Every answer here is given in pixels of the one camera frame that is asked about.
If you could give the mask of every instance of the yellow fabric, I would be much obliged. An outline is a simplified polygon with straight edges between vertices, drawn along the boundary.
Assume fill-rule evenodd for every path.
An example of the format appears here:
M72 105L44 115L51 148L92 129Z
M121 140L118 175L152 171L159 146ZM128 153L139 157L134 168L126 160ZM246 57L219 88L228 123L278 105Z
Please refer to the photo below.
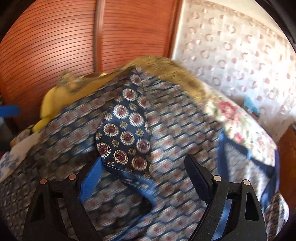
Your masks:
M134 65L151 75L181 85L196 103L200 103L206 98L203 84L189 71L168 58L143 56L134 59L110 74L104 73L99 77L75 78L71 73L65 73L57 86L45 95L41 106L42 120L34 126L33 132L45 127L66 106L93 93L114 77L120 78L124 70Z

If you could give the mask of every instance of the wooden wardrobe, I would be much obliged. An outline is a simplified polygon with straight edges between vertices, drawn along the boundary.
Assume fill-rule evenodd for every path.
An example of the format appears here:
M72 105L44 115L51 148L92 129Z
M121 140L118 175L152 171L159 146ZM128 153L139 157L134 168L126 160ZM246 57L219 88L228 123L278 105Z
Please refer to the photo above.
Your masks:
M6 104L19 105L21 114L14 120L20 129L39 120L42 98L63 70L80 76L110 72L143 55L168 56L181 4L27 1L33 3L24 5L0 39L0 92Z

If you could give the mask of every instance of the floral fabric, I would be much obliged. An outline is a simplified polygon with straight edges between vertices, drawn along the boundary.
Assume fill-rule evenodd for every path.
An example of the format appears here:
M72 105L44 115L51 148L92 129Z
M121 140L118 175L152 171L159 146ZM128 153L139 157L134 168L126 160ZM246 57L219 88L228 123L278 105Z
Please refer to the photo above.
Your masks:
M208 99L204 111L223 124L228 138L246 147L252 156L274 166L276 144L266 131L240 106L205 84Z

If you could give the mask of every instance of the metal pin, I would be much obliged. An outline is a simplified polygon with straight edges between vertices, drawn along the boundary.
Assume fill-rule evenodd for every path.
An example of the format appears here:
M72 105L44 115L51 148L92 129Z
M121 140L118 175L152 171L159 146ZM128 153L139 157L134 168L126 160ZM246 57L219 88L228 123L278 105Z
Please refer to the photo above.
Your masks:
M222 178L220 176L214 176L214 180L217 182L220 182L222 180Z
M46 182L47 182L47 180L45 178L43 178L43 179L40 180L40 184L41 185L45 184Z
M68 178L69 178L69 180L74 180L74 179L76 179L76 174L71 174Z
M249 180L245 179L245 180L244 180L244 184L245 184L245 185L250 185L251 183L250 183Z

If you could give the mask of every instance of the light blue object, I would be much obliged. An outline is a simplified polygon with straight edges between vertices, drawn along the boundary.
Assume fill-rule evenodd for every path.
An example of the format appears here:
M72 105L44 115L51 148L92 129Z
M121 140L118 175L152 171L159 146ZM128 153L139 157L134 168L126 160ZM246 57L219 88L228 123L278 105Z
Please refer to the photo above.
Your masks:
M18 116L19 114L20 108L17 105L0 106L0 117L2 118Z
M81 203L85 203L87 199L91 198L92 193L102 176L102 173L103 164L101 158L99 157L81 184L81 191L79 195L79 200Z
M253 111L256 115L260 115L260 111L254 106L249 96L244 99L244 106L248 107L249 110Z

